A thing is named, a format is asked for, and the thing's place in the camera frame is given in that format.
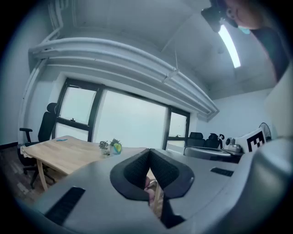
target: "person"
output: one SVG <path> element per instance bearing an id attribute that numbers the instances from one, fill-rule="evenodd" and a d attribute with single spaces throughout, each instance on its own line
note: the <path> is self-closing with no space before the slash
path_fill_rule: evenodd
<path id="1" fill-rule="evenodd" d="M 267 52 L 278 82 L 289 65 L 289 59 L 278 28 L 265 9 L 251 0 L 211 0 L 211 4 L 230 25 L 252 32 Z"/>
<path id="2" fill-rule="evenodd" d="M 151 180 L 147 176 L 146 177 L 146 183 L 145 183 L 145 189 L 144 189 L 144 191 L 147 192 L 148 195 L 149 195 L 149 204 L 151 204 L 155 200 L 155 192 L 154 192 L 154 190 L 148 188 L 148 186 L 150 185 L 150 183 L 151 183 Z"/>

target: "wooden table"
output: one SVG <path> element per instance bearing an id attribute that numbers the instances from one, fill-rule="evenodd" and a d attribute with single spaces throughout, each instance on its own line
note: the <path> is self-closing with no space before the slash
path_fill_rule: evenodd
<path id="1" fill-rule="evenodd" d="M 144 149 L 123 147 L 121 155 L 136 155 Z M 37 160 L 38 171 L 44 190 L 48 188 L 43 173 L 43 163 L 65 175 L 69 175 L 84 165 L 104 159 L 99 144 L 82 141 L 71 136 L 63 136 L 28 146 L 23 151 Z M 149 172 L 148 176 L 150 179 L 155 178 L 152 172 Z"/>

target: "small plant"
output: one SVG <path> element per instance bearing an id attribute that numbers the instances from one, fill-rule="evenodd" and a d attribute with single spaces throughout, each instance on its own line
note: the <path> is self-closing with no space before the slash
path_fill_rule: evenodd
<path id="1" fill-rule="evenodd" d="M 108 141 L 100 141 L 99 147 L 101 149 L 108 149 Z"/>
<path id="2" fill-rule="evenodd" d="M 114 146 L 115 143 L 117 143 L 117 144 L 121 144 L 119 140 L 116 140 L 116 139 L 114 138 L 114 139 L 111 141 L 110 145 L 111 145 L 111 146 Z"/>
<path id="3" fill-rule="evenodd" d="M 107 150 L 107 151 L 105 151 L 105 152 L 103 153 L 103 155 L 105 155 L 105 156 L 109 156 L 109 155 L 111 155 L 111 154 L 110 154 L 110 151 Z"/>

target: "glass pane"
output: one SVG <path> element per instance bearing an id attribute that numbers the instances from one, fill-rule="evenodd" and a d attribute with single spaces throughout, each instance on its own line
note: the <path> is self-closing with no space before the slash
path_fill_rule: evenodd
<path id="1" fill-rule="evenodd" d="M 185 141 L 167 141 L 166 150 L 178 154 L 184 153 Z"/>
<path id="2" fill-rule="evenodd" d="M 123 147 L 162 149 L 166 107 L 112 91 L 101 102 L 94 142 L 115 138 Z"/>
<path id="3" fill-rule="evenodd" d="M 170 137 L 176 137 L 177 135 L 179 135 L 180 137 L 185 137 L 186 119 L 186 116 L 179 115 L 173 112 L 171 113 L 169 130 Z"/>
<path id="4" fill-rule="evenodd" d="M 185 141 L 167 141 L 167 144 L 172 144 L 176 145 L 178 147 L 183 147 L 185 146 Z"/>
<path id="5" fill-rule="evenodd" d="M 73 128 L 61 123 L 56 123 L 56 138 L 63 136 L 71 136 L 77 139 L 87 141 L 88 131 Z"/>
<path id="6" fill-rule="evenodd" d="M 95 95 L 96 92 L 92 90 L 67 88 L 60 110 L 60 117 L 69 120 L 74 118 L 76 122 L 88 124 Z"/>

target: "potted plant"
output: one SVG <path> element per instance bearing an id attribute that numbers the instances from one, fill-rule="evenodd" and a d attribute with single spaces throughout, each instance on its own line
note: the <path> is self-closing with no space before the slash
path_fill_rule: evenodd
<path id="1" fill-rule="evenodd" d="M 120 141 L 114 138 L 110 143 L 110 154 L 117 155 L 117 154 L 120 154 L 121 151 L 122 151 L 122 145 Z"/>
<path id="2" fill-rule="evenodd" d="M 108 141 L 100 141 L 99 147 L 101 149 L 102 155 L 110 155 L 108 146 L 109 146 Z"/>

